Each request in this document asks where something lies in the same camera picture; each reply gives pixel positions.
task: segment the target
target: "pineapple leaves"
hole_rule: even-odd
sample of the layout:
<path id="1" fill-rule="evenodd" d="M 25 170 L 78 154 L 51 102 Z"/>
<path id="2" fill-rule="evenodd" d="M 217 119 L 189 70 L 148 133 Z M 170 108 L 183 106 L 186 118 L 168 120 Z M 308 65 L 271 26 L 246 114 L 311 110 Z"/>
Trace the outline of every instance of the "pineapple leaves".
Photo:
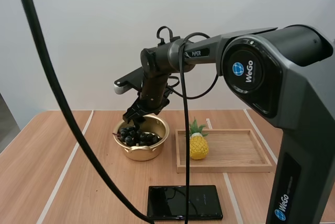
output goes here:
<path id="1" fill-rule="evenodd" d="M 201 125 L 201 126 L 199 126 L 198 127 L 198 132 L 201 133 L 205 127 L 207 127 L 207 125 Z"/>
<path id="2" fill-rule="evenodd" d="M 196 132 L 199 132 L 201 133 L 202 130 L 207 127 L 207 125 L 200 125 L 198 126 L 198 123 L 197 123 L 197 120 L 194 118 L 194 121 L 189 125 L 189 131 L 190 131 L 190 134 L 194 134 Z"/>

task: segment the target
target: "phone screen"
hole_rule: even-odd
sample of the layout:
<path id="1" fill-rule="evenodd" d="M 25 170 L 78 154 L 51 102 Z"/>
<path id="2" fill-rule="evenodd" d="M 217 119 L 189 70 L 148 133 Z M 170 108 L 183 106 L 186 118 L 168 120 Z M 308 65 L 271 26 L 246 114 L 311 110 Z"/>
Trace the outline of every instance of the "phone screen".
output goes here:
<path id="1" fill-rule="evenodd" d="M 153 220 L 185 219 L 185 186 L 149 186 L 147 216 Z M 191 220 L 222 219 L 216 186 L 190 186 L 189 212 Z"/>

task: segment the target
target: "wooden table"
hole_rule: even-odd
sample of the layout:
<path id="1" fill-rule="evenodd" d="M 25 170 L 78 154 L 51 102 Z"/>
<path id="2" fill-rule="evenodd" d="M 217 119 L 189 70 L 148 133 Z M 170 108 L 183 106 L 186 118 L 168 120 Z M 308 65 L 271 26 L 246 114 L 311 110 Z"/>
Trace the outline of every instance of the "wooden table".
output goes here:
<path id="1" fill-rule="evenodd" d="M 182 111 L 161 112 L 160 117 L 171 128 L 164 150 L 151 161 L 136 162 L 124 157 L 113 140 L 114 125 L 122 114 L 94 111 L 89 121 L 91 111 L 74 112 L 81 129 L 89 124 L 85 137 L 112 180 L 146 213 L 149 185 L 185 183 L 185 174 L 176 173 L 174 141 L 174 129 L 183 128 L 184 115 Z M 253 129 L 266 155 L 276 164 L 282 132 L 253 111 L 198 110 L 189 115 L 214 129 Z M 273 178 L 273 173 L 191 174 L 192 185 L 217 186 L 224 213 L 222 221 L 195 223 L 265 223 Z M 322 222 L 335 223 L 334 188 Z M 0 223 L 145 222 L 107 188 L 81 148 L 77 149 L 61 113 L 47 111 L 37 115 L 0 154 Z"/>

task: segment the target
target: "black wire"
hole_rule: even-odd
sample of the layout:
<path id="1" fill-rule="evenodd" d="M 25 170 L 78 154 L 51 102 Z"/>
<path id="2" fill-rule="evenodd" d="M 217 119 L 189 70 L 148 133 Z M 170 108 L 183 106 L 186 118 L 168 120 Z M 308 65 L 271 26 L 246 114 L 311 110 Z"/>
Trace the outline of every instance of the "black wire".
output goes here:
<path id="1" fill-rule="evenodd" d="M 168 87 L 174 88 L 174 87 L 176 87 L 180 84 L 179 77 L 177 77 L 177 76 L 169 76 L 169 79 L 175 79 L 175 80 L 177 80 L 177 82 L 173 85 L 167 85 L 166 88 L 168 88 Z"/>
<path id="2" fill-rule="evenodd" d="M 194 36 L 203 36 L 205 38 L 210 38 L 209 35 L 205 34 L 205 33 L 202 33 L 202 32 L 196 32 L 196 33 L 192 33 L 189 35 L 190 37 L 188 39 L 190 39 L 191 37 L 194 37 Z M 213 89 L 213 87 L 215 86 L 216 82 L 218 81 L 219 79 L 219 76 L 218 75 L 215 75 L 215 78 L 214 78 L 214 81 L 213 83 L 211 84 L 211 86 L 203 93 L 201 93 L 200 95 L 197 95 L 197 96 L 194 96 L 194 97 L 186 97 L 187 99 L 189 100 L 192 100 L 192 99 L 197 99 L 197 98 L 201 98 L 203 96 L 205 96 L 207 93 L 209 93 L 211 91 L 211 89 Z M 179 97 L 183 97 L 182 94 L 180 94 L 179 92 L 177 92 L 175 89 L 173 89 L 174 87 L 177 86 L 177 84 L 174 84 L 174 85 L 167 85 L 166 88 L 169 89 L 171 92 L 175 93 L 176 95 L 178 95 Z"/>
<path id="3" fill-rule="evenodd" d="M 218 79 L 219 79 L 219 76 L 215 75 L 213 83 L 211 84 L 211 86 L 205 92 L 201 93 L 200 95 L 194 96 L 194 97 L 186 97 L 186 98 L 191 100 L 191 99 L 197 99 L 197 98 L 205 96 L 207 93 L 209 93 L 211 91 L 211 89 L 213 89 L 213 87 L 215 86 Z M 180 94 L 179 92 L 177 92 L 176 90 L 173 89 L 174 87 L 176 87 L 175 84 L 173 86 L 168 85 L 166 88 L 169 89 L 171 92 L 175 93 L 176 95 L 178 95 L 179 97 L 183 97 L 182 94 Z"/>
<path id="4" fill-rule="evenodd" d="M 179 47 L 179 68 L 180 68 L 180 79 L 182 83 L 182 92 L 183 92 L 183 103 L 184 103 L 184 116 L 185 116 L 185 131 L 186 131 L 186 213 L 185 213 L 185 224 L 188 223 L 188 202 L 189 202 L 189 119 L 188 119 L 188 105 L 187 105 L 187 95 L 186 95 L 186 84 L 184 76 L 184 48 L 188 40 L 194 36 L 203 36 L 209 38 L 208 35 L 202 32 L 195 32 L 189 34 L 184 38 L 182 44 Z"/>
<path id="5" fill-rule="evenodd" d="M 100 164 L 99 160 L 95 156 L 94 152 L 88 145 L 85 137 L 83 136 L 80 128 L 78 127 L 72 112 L 69 108 L 68 103 L 66 102 L 65 96 L 63 94 L 63 91 L 61 89 L 61 86 L 57 80 L 57 76 L 54 72 L 54 69 L 52 67 L 52 63 L 49 57 L 49 53 L 47 50 L 46 42 L 43 37 L 43 33 L 40 27 L 40 23 L 37 17 L 37 13 L 35 10 L 35 6 L 32 0 L 21 0 L 24 10 L 26 12 L 26 16 L 29 22 L 31 34 L 33 36 L 36 49 L 38 51 L 44 72 L 47 76 L 47 79 L 49 81 L 50 87 L 54 93 L 54 96 L 59 104 L 59 107 L 61 108 L 64 117 L 66 121 L 68 122 L 68 125 L 73 132 L 73 135 L 77 139 L 79 145 L 81 146 L 82 150 L 86 154 L 87 158 L 90 160 L 91 164 L 95 168 L 95 170 L 98 172 L 100 177 L 104 180 L 106 185 L 110 188 L 110 190 L 118 197 L 118 199 L 138 218 L 150 223 L 154 224 L 153 220 L 149 219 L 147 216 L 143 215 L 141 212 L 139 212 L 132 204 L 131 202 L 122 194 L 122 192 L 116 187 L 114 182 L 110 179 L 107 172 L 104 170 L 102 165 Z"/>

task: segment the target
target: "toy pineapple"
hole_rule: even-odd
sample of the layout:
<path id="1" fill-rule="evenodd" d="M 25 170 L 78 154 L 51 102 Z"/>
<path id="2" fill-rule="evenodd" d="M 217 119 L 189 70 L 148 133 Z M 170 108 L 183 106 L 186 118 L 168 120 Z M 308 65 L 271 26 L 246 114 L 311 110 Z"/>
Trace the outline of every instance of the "toy pineapple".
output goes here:
<path id="1" fill-rule="evenodd" d="M 205 127 L 206 125 L 198 126 L 196 119 L 189 126 L 189 134 L 191 135 L 191 139 L 189 140 L 189 155 L 194 160 L 204 159 L 208 154 L 208 144 L 204 138 L 208 134 L 201 133 Z"/>

